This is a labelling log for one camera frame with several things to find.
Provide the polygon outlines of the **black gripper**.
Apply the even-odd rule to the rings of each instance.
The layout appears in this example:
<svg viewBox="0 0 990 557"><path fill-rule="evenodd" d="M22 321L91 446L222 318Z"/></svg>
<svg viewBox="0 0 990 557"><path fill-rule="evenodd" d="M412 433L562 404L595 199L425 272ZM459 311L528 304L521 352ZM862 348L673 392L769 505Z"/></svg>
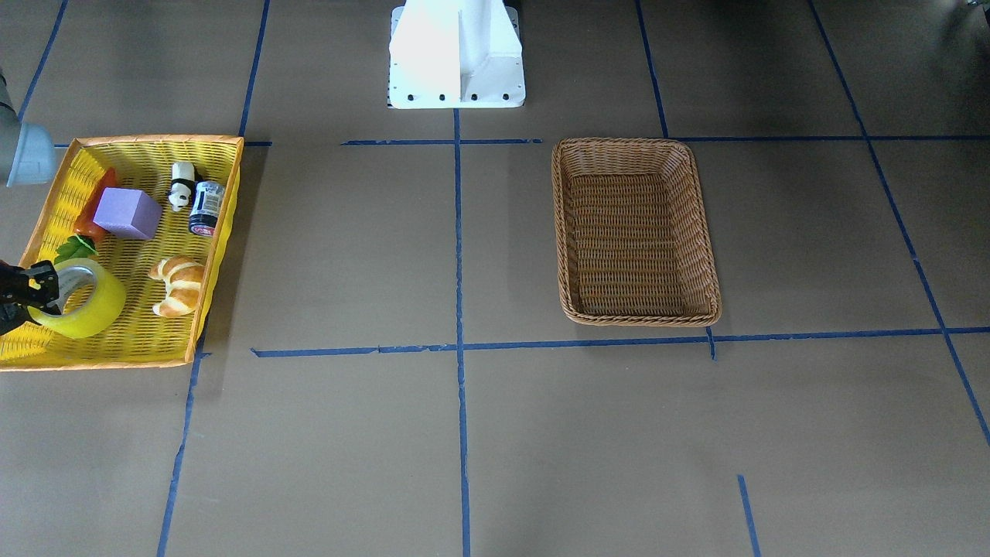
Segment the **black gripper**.
<svg viewBox="0 0 990 557"><path fill-rule="evenodd" d="M28 299L22 296L27 292ZM1 261L1 335L39 315L61 316L59 274L52 261L22 269Z"/></svg>

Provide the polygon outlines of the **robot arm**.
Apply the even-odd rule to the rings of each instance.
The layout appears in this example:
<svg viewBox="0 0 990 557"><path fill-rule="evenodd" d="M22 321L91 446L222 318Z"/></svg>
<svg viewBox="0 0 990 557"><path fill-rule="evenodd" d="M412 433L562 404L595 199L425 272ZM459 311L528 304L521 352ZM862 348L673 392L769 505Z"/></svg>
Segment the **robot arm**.
<svg viewBox="0 0 990 557"><path fill-rule="evenodd" d="M56 173L53 140L45 127L25 123L10 98L1 74L1 174L6 187L51 183ZM31 265L1 264L1 334L28 322L34 309L59 315L59 276L50 260Z"/></svg>

